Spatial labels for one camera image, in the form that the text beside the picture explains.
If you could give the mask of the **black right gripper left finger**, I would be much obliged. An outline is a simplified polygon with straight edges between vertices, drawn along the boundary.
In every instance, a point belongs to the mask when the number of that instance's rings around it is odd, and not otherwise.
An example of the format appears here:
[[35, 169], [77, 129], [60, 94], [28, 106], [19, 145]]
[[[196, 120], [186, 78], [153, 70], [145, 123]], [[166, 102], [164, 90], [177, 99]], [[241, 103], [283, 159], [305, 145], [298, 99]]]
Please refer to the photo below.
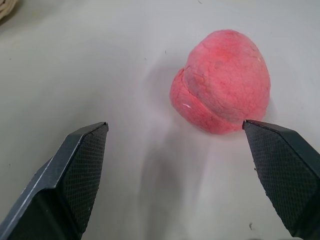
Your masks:
[[99, 190], [108, 131], [106, 122], [98, 122], [64, 139], [4, 218], [2, 240], [82, 238]]

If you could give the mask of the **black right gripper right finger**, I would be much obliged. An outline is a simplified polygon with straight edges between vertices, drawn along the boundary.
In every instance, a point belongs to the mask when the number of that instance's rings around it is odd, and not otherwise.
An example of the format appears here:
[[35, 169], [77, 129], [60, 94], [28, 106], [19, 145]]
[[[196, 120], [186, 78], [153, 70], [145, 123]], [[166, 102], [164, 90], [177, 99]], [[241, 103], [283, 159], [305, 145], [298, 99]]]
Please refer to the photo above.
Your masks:
[[292, 237], [320, 238], [320, 154], [296, 131], [242, 124], [266, 196]]

